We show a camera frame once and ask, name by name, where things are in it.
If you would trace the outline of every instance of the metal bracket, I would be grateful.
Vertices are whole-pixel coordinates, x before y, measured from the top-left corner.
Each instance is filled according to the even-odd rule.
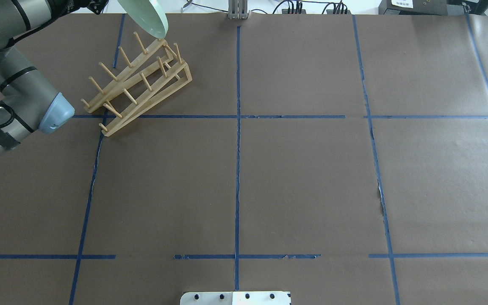
[[[184,293],[180,305],[291,305],[286,291]]]
[[[248,0],[229,0],[229,19],[248,19]]]

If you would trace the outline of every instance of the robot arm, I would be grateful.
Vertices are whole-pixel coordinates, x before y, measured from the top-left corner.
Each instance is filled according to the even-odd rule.
[[[14,47],[13,37],[27,37],[57,18],[88,7],[99,14],[106,0],[0,0],[0,155],[40,129],[52,133],[74,108]]]

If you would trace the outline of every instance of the green plate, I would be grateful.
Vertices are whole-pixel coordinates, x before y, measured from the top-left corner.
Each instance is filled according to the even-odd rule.
[[[155,38],[165,38],[169,23],[157,0],[118,0],[118,2],[147,33]]]

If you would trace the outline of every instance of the light blue joint cap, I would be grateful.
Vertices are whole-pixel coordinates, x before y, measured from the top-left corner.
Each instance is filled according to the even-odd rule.
[[[74,116],[74,108],[64,98],[64,95],[58,93],[56,98],[52,101],[50,108],[41,120],[39,130],[47,135],[53,133],[60,126],[65,124],[70,118]]]

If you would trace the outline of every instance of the wooden peg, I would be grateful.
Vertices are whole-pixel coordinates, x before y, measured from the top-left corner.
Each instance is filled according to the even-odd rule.
[[[88,77],[88,78],[89,80],[91,80],[95,88],[97,88],[97,90],[99,90],[99,92],[104,95],[105,91],[103,91],[103,89],[99,86],[99,84],[95,81],[95,79],[93,79],[93,77]]]
[[[165,62],[165,67],[167,67],[167,69],[172,68],[171,65],[168,62]],[[180,77],[178,75],[175,75],[175,78],[176,79],[180,79]]]
[[[110,75],[110,77],[112,79],[114,79],[115,81],[118,81],[118,78],[116,77],[116,75],[112,74],[112,72],[107,68],[107,66],[105,66],[105,64],[103,64],[102,62],[99,62],[99,66],[101,66],[101,68],[103,68],[103,70],[105,70],[105,72],[108,73],[108,75]]]
[[[136,100],[133,98],[133,95],[131,95],[131,94],[129,93],[129,91],[128,91],[126,88],[124,88],[124,93],[125,93],[125,95],[127,95],[127,96],[128,96],[128,98],[129,98],[129,99],[130,99],[130,100],[133,102],[133,104],[137,105],[137,101],[136,101]]]
[[[105,100],[105,103],[107,103],[108,106],[111,106],[112,108],[114,108],[114,106],[112,106],[112,104],[108,100]]]
[[[118,47],[118,50],[120,50],[120,53],[121,53],[121,54],[122,54],[122,56],[124,57],[125,62],[128,64],[128,67],[132,68],[132,67],[133,67],[133,65],[132,65],[132,64],[131,64],[131,62],[129,61],[128,56],[125,54],[125,52],[124,52],[124,48],[122,48],[122,47]]]
[[[89,104],[88,104],[88,102],[86,102],[86,100],[85,100],[85,99],[80,99],[80,102],[83,102],[83,103],[84,103],[84,105],[85,105],[87,108],[89,108]]]
[[[103,125],[102,123],[99,123],[99,127],[101,127],[101,129],[103,129],[106,133],[108,133],[108,129],[105,125]]]
[[[148,54],[148,52],[146,51],[146,49],[144,48],[144,45],[142,44],[142,41],[141,41],[141,38],[139,37],[139,33],[137,32],[133,32],[133,34],[135,35],[135,38],[137,39],[137,41],[139,42],[139,44],[141,45],[141,49],[143,50],[143,54],[146,55]]]
[[[157,63],[159,64],[159,69],[161,69],[161,72],[163,72],[163,76],[168,78],[169,76],[167,75],[167,71],[165,71],[165,67],[163,66],[163,62],[159,56],[157,56]]]
[[[175,49],[176,49],[176,58],[178,58],[178,62],[180,64],[183,64],[184,61],[182,60],[182,57],[180,56],[180,49],[178,48],[178,43],[175,42],[174,45],[175,45]]]
[[[110,112],[115,114],[118,118],[122,118],[122,115],[119,112],[117,112],[116,109],[112,108],[111,106],[108,106],[107,103],[104,103],[103,107],[107,108]]]
[[[141,78],[143,79],[144,84],[146,84],[146,87],[148,88],[148,90],[150,92],[152,92],[152,87],[151,87],[150,83],[148,83],[148,80],[146,79],[146,77],[144,76],[144,73],[142,73],[142,72],[141,72]]]

